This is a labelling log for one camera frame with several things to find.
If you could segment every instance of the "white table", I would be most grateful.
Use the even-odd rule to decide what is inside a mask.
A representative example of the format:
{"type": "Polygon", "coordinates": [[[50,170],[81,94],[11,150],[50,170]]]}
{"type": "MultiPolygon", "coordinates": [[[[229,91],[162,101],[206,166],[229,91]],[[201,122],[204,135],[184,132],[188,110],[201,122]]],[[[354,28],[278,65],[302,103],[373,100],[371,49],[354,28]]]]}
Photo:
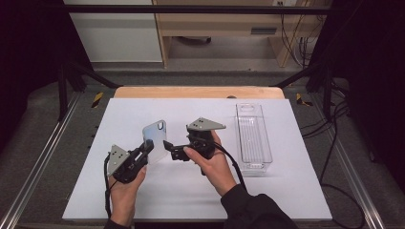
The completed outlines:
{"type": "MultiPolygon", "coordinates": [[[[264,177],[245,177],[248,192],[251,195],[269,195],[292,219],[331,219],[330,209],[289,101],[220,98],[111,99],[63,218],[107,218],[102,171],[104,158],[112,144],[125,150],[134,150],[142,141],[142,128],[160,119],[166,121],[167,139],[175,145],[188,143],[185,125],[200,116],[225,124],[226,129],[217,133],[223,146],[229,153],[234,153],[236,158],[235,105],[242,102],[262,105],[273,157],[264,177]]],[[[226,219],[220,196],[206,177],[201,175],[200,168],[191,161],[173,161],[170,155],[148,166],[146,179],[139,189],[136,208],[136,219],[139,220],[226,219]]]]}

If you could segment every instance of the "silver metal bracket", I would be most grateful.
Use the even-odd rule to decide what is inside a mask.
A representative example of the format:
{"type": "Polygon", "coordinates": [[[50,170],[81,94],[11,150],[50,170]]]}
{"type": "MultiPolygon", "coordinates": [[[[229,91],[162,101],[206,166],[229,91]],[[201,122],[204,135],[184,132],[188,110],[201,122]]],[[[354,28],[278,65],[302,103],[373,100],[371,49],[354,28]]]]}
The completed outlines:
{"type": "Polygon", "coordinates": [[[117,145],[113,145],[110,152],[110,162],[108,163],[107,176],[111,176],[129,156],[129,152],[119,148],[117,145]]]}
{"type": "Polygon", "coordinates": [[[226,128],[225,125],[218,123],[218,122],[208,120],[203,117],[200,117],[197,120],[195,120],[194,122],[187,125],[187,129],[193,130],[193,131],[211,131],[211,130],[219,130],[219,129],[225,129],[225,128],[226,128]]]}

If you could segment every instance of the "wire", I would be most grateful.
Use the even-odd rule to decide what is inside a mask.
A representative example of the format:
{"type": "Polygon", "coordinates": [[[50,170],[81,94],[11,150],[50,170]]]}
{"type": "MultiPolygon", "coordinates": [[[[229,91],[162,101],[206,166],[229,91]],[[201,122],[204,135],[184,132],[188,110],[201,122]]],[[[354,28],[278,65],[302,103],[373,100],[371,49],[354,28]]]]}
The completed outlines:
{"type": "Polygon", "coordinates": [[[108,218],[111,217],[111,207],[110,207],[110,194],[111,188],[117,183],[114,183],[111,188],[108,184],[108,176],[107,176],[107,163],[110,160],[110,154],[104,160],[104,181],[105,181],[105,211],[107,212],[108,218]]]}
{"type": "Polygon", "coordinates": [[[281,17],[281,39],[283,41],[283,44],[287,48],[287,51],[289,52],[289,54],[294,59],[295,63],[297,63],[298,65],[303,67],[294,53],[294,50],[292,48],[292,41],[293,41],[293,38],[295,37],[295,33],[297,33],[298,27],[299,27],[301,21],[303,20],[303,18],[305,17],[305,15],[300,15],[300,19],[298,20],[297,25],[295,26],[295,29],[293,30],[291,41],[288,41],[288,36],[287,36],[286,30],[284,27],[284,15],[280,14],[280,17],[281,17]]]}
{"type": "MultiPolygon", "coordinates": [[[[336,111],[336,114],[334,114],[333,117],[334,117],[335,119],[337,119],[338,117],[341,117],[342,115],[346,114],[347,111],[348,111],[348,106],[346,105],[346,106],[340,108],[339,110],[337,110],[337,111],[336,111]]],[[[332,126],[332,123],[326,121],[324,124],[322,124],[320,127],[318,127],[317,129],[315,129],[314,131],[311,131],[310,133],[304,134],[304,135],[303,135],[303,138],[311,138],[311,137],[320,135],[320,134],[324,133],[325,131],[327,131],[328,129],[330,129],[331,126],[332,126]],[[329,125],[326,129],[323,129],[323,130],[322,130],[322,128],[323,128],[324,126],[326,126],[327,124],[330,124],[330,125],[329,125]]]]}
{"type": "Polygon", "coordinates": [[[346,101],[343,101],[343,102],[339,103],[339,104],[335,107],[334,112],[333,112],[332,124],[333,124],[333,127],[334,127],[334,135],[333,135],[332,143],[331,143],[331,145],[330,145],[330,149],[329,149],[329,151],[328,151],[327,159],[326,159],[325,164],[324,164],[324,167],[323,167],[323,169],[322,169],[322,173],[321,173],[321,175],[320,175],[320,177],[319,177],[319,184],[320,184],[322,187],[330,187],[330,188],[332,188],[332,189],[334,189],[334,190],[336,190],[336,191],[342,193],[342,194],[345,195],[346,197],[348,197],[348,198],[349,198],[351,201],[353,201],[354,204],[357,206],[357,208],[358,208],[359,211],[360,211],[361,218],[362,218],[362,219],[361,219],[361,222],[360,222],[360,225],[357,226],[357,227],[349,227],[349,226],[346,226],[346,225],[344,225],[343,223],[337,221],[336,219],[332,219],[332,221],[333,221],[334,223],[336,223],[337,225],[339,225],[340,227],[345,228],[345,229],[359,229],[359,228],[363,228],[363,227],[364,227],[364,225],[365,225],[365,223],[366,223],[366,217],[365,217],[365,213],[364,213],[363,209],[362,209],[361,206],[358,204],[358,202],[357,202],[350,194],[348,194],[347,192],[343,191],[342,189],[340,189],[340,188],[338,188],[338,187],[336,187],[336,186],[333,186],[333,185],[331,185],[331,184],[328,184],[328,183],[324,183],[324,182],[323,182],[326,169],[327,169],[328,164],[329,164],[329,162],[330,162],[331,153],[332,153],[332,151],[333,151],[334,144],[335,144],[336,139],[337,139],[337,117],[338,117],[339,111],[340,111],[341,109],[343,109],[343,108],[341,108],[341,109],[338,109],[338,108],[339,108],[340,105],[342,105],[342,104],[345,103],[345,102],[346,102],[346,101]]]}
{"type": "Polygon", "coordinates": [[[218,144],[217,142],[213,141],[215,147],[217,149],[219,149],[220,151],[224,152],[224,154],[226,154],[230,160],[232,161],[232,166],[235,167],[235,171],[236,174],[238,175],[238,179],[241,182],[242,187],[247,190],[246,185],[245,185],[245,181],[244,181],[244,177],[242,176],[242,172],[241,169],[239,168],[238,163],[236,162],[236,160],[232,157],[232,155],[220,144],[218,144]]]}
{"type": "Polygon", "coordinates": [[[306,64],[306,61],[308,60],[308,62],[310,61],[310,58],[312,56],[312,53],[307,53],[307,49],[308,49],[308,43],[312,43],[313,41],[315,41],[317,39],[317,37],[319,36],[319,33],[321,32],[322,28],[324,27],[324,21],[325,18],[323,17],[323,15],[316,15],[316,19],[319,21],[319,23],[312,29],[312,31],[309,33],[309,35],[307,37],[300,37],[300,41],[298,43],[298,48],[299,48],[299,53],[300,56],[302,58],[302,64],[301,66],[303,68],[307,67],[308,64],[306,64]],[[321,27],[321,30],[319,30],[318,34],[314,35],[312,40],[309,41],[309,39],[312,37],[312,34],[319,28],[321,27]]]}
{"type": "Polygon", "coordinates": [[[294,54],[294,59],[296,60],[296,62],[297,62],[297,64],[299,65],[299,66],[301,66],[301,68],[303,68],[304,69],[304,63],[303,64],[301,64],[299,61],[298,61],[298,58],[297,58],[297,54],[295,53],[295,48],[294,48],[294,50],[293,50],[293,54],[294,54]]]}
{"type": "Polygon", "coordinates": [[[317,122],[315,122],[315,123],[313,123],[313,124],[310,124],[310,125],[307,125],[307,126],[300,127],[300,130],[306,129],[306,128],[308,128],[308,127],[313,127],[313,126],[316,126],[316,125],[318,125],[319,123],[321,123],[321,122],[322,122],[322,121],[324,121],[324,120],[325,120],[325,118],[322,118],[321,120],[319,120],[319,121],[317,121],[317,122]]]}

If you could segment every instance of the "black sleeve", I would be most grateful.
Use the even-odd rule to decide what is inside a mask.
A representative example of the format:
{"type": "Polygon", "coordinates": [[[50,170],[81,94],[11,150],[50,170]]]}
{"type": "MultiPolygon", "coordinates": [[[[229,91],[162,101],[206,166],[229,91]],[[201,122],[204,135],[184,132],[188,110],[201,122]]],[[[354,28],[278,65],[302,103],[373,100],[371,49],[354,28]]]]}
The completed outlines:
{"type": "Polygon", "coordinates": [[[228,214],[224,229],[298,229],[295,223],[268,196],[251,196],[240,184],[229,190],[221,203],[228,214]]]}
{"type": "Polygon", "coordinates": [[[114,221],[108,219],[107,223],[104,225],[104,229],[130,229],[131,227],[121,226],[116,224],[114,221]]]}

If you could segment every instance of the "clear plastic container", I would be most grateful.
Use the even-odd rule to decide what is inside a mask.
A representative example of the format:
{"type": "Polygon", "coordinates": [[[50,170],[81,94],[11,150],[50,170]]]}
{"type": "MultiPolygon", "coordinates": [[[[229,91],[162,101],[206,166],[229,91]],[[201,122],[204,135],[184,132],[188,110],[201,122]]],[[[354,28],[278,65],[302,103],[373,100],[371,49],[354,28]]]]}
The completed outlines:
{"type": "Polygon", "coordinates": [[[272,162],[262,106],[236,104],[238,162],[244,176],[263,176],[272,162]]]}

